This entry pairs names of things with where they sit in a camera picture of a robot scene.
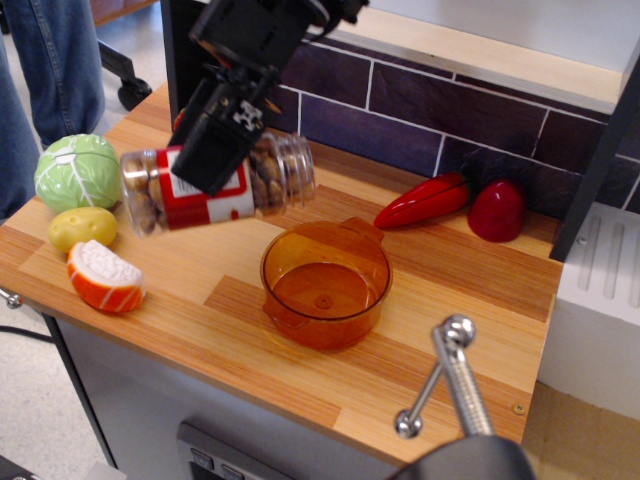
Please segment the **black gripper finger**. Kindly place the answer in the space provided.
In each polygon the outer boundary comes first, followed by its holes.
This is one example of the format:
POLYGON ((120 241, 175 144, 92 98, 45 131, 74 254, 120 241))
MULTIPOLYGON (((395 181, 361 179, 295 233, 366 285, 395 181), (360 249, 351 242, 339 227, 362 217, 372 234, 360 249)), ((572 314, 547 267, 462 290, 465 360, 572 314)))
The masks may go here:
POLYGON ((200 148, 209 142, 209 130, 213 114, 217 109, 216 97, 219 81, 205 78, 191 96, 179 130, 173 132, 169 146, 200 148))
POLYGON ((244 161, 265 128, 264 111, 241 100, 218 99, 209 142, 180 148, 171 172, 196 189, 215 195, 244 161))

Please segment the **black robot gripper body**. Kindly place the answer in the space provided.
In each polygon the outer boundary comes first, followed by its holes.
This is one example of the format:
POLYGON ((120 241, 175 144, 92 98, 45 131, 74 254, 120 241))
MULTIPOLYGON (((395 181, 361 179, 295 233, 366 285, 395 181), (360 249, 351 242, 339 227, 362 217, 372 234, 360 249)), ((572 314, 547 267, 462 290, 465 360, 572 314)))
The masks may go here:
POLYGON ((266 128, 278 111, 269 95, 311 27, 330 31, 328 1, 212 1, 189 39, 215 59, 205 78, 219 81, 217 100, 262 109, 266 128))

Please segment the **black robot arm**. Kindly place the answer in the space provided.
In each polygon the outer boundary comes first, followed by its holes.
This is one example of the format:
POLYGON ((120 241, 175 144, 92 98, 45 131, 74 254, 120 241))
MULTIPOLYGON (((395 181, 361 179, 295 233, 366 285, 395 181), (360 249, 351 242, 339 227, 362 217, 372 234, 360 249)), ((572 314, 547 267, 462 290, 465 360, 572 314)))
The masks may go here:
POLYGON ((258 142, 279 109, 269 99, 312 27, 323 35, 354 24, 362 1, 212 1, 189 32, 207 65, 170 143, 171 171, 215 195, 258 142))

